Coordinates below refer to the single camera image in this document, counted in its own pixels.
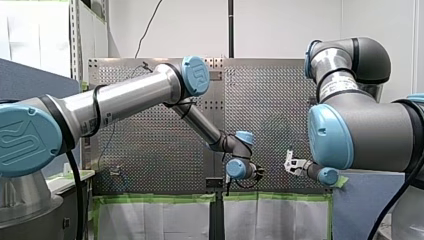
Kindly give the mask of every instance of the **light blue joint cap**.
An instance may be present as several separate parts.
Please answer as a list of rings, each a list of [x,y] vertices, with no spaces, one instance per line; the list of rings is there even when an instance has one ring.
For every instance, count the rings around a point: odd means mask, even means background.
[[[62,132],[44,111],[21,104],[1,104],[0,119],[0,176],[34,173],[59,153]]]
[[[334,168],[325,167],[318,173],[318,181],[326,186],[332,186],[339,180],[339,172]]]
[[[353,142],[340,114],[327,104],[309,110],[308,135],[314,160],[321,166],[348,169],[353,164]]]
[[[414,93],[408,96],[408,100],[424,103],[424,93]]]
[[[243,179],[246,176],[247,169],[240,159],[231,159],[226,166],[228,176],[233,179]]]
[[[247,131],[237,131],[236,137],[241,141],[253,145],[253,133]]]
[[[184,84],[190,95],[197,97],[208,91],[209,70],[201,58],[184,57],[181,69]]]

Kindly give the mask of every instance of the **robotic arm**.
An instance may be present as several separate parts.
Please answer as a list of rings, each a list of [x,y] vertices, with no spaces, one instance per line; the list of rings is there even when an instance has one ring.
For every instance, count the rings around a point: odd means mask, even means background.
[[[261,173],[250,162],[252,134],[219,131],[187,100],[204,94],[209,82],[203,60],[186,57],[182,64],[159,64],[149,75],[64,99],[45,95],[0,104],[0,235],[7,235],[8,229],[16,232],[3,223],[8,226],[8,221],[60,206],[60,197],[51,197],[40,172],[56,156],[69,154],[81,137],[91,137],[100,128],[160,103],[177,112],[212,150],[232,153],[227,170],[234,178],[257,178]],[[82,205],[82,191],[78,194]]]
[[[237,131],[235,135],[222,132],[209,122],[196,106],[188,103],[188,100],[183,100],[182,104],[174,105],[172,109],[209,144],[210,149],[232,154],[232,159],[226,165],[229,177],[259,181],[264,170],[250,160],[253,134],[246,131]]]
[[[312,42],[306,53],[305,74],[317,84],[319,102],[308,116],[314,161],[337,169],[407,173],[368,239],[373,239],[399,199],[392,220],[393,239],[422,239],[422,218],[416,217],[422,212],[410,203],[413,198],[421,201],[419,189],[424,189],[420,173],[424,165],[424,95],[377,102],[381,86],[390,76],[390,59],[379,43],[368,38]],[[414,188],[406,192],[410,185]]]

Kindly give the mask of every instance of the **green tape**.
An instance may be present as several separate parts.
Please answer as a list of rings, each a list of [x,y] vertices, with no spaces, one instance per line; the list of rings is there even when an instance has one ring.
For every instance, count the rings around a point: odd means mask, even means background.
[[[337,180],[336,184],[334,184],[331,187],[342,188],[347,183],[348,180],[349,180],[348,177],[340,176],[339,177],[339,180]]]
[[[258,192],[231,192],[230,196],[224,196],[224,201],[249,201],[258,200]]]
[[[294,193],[260,193],[260,199],[292,200],[306,202],[326,202],[331,199],[330,194],[294,194]]]
[[[272,192],[256,192],[256,193],[238,193],[232,192],[230,196],[225,196],[225,201],[249,201],[258,199],[275,199],[275,200],[292,200],[306,202],[326,202],[331,199],[331,194],[293,194],[293,193],[272,193]]]
[[[215,200],[214,194],[193,194],[193,195],[156,195],[156,194],[123,194],[117,196],[94,197],[93,201],[104,204],[116,203],[205,203]]]

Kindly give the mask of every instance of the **metal frame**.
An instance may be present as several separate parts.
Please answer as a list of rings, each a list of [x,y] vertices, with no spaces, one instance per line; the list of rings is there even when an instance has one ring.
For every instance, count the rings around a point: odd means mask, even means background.
[[[81,81],[82,76],[82,51],[80,33],[80,0],[70,0],[70,29],[71,29],[71,68],[72,78]]]

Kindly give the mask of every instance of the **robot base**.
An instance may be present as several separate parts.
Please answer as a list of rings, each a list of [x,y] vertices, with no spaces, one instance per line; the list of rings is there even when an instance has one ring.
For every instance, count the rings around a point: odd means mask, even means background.
[[[0,223],[0,240],[63,240],[63,199],[53,196],[48,209]]]

